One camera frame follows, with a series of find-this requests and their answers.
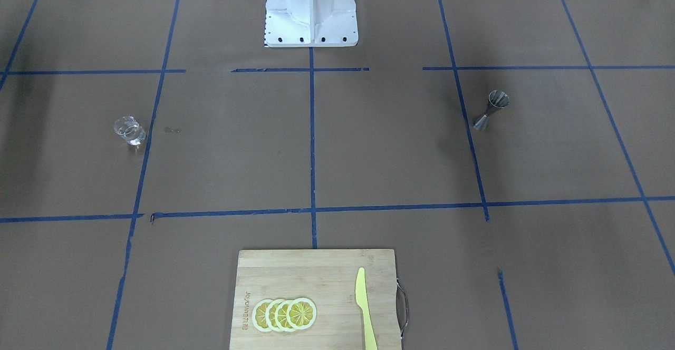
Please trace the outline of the bamboo cutting board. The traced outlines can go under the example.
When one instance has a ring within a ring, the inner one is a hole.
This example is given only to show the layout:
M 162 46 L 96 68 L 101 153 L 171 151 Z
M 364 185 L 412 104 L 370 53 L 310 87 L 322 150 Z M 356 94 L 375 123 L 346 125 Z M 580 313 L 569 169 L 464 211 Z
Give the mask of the bamboo cutting board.
M 233 300 L 231 349 L 365 349 L 355 280 L 365 268 L 370 316 L 378 349 L 401 349 L 396 257 L 392 249 L 243 250 Z M 263 333 L 253 308 L 263 299 L 314 301 L 313 326 Z

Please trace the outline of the lemon slice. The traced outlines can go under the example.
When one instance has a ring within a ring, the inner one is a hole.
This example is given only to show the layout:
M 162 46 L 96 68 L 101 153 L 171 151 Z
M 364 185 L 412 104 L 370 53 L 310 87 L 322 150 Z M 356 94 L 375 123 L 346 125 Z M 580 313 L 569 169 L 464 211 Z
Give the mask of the lemon slice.
M 267 309 L 272 301 L 272 299 L 260 300 L 253 308 L 253 326 L 260 332 L 268 333 L 272 331 L 270 324 L 267 322 Z
M 292 300 L 286 311 L 287 323 L 294 330 L 306 330 L 313 326 L 317 317 L 317 307 L 313 300 L 301 297 Z
M 277 320 L 277 309 L 282 302 L 285 302 L 285 299 L 275 299 L 272 300 L 271 302 L 268 303 L 267 308 L 265 310 L 265 321 L 267 323 L 267 327 L 271 331 L 275 332 L 282 332 L 282 329 L 278 325 L 278 320 Z
M 283 300 L 280 302 L 275 311 L 273 318 L 275 319 L 275 326 L 283 332 L 294 332 L 296 329 L 289 323 L 287 319 L 287 312 L 292 304 L 292 300 Z

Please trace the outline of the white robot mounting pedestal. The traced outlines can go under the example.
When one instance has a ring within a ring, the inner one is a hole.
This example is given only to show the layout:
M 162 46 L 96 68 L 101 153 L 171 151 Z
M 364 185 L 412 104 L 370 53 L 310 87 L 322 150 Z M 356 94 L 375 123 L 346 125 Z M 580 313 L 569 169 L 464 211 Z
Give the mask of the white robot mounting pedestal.
M 352 47 L 359 42 L 356 0 L 266 0 L 266 47 Z

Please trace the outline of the clear glass cup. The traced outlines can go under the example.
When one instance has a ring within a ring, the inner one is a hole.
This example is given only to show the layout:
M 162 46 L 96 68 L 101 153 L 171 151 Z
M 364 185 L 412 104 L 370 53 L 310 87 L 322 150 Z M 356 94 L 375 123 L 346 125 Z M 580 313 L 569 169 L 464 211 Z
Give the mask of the clear glass cup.
M 117 119 L 113 124 L 113 131 L 131 146 L 139 146 L 147 138 L 145 130 L 137 119 L 131 115 L 125 115 Z

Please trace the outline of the yellow plastic knife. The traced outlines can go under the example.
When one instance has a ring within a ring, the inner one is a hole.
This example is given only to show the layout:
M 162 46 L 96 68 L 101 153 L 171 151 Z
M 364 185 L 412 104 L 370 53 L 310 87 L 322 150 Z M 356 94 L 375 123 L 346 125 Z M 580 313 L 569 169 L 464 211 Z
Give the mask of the yellow plastic knife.
M 367 281 L 365 277 L 365 268 L 360 267 L 357 271 L 355 280 L 355 299 L 356 304 L 362 312 L 362 328 L 364 336 L 365 349 L 378 349 L 378 343 L 374 335 L 374 328 L 370 316 L 369 301 L 367 294 Z

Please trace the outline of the steel double jigger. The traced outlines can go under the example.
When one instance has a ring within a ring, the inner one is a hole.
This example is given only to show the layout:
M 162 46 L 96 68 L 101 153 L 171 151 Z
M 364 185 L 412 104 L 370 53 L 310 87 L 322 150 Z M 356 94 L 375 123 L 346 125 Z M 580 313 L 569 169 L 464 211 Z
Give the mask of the steel double jigger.
M 474 119 L 474 122 L 472 124 L 473 129 L 477 131 L 486 131 L 491 116 L 507 106 L 509 106 L 508 93 L 500 90 L 493 90 L 492 92 L 490 92 L 488 95 L 487 106 L 484 112 Z

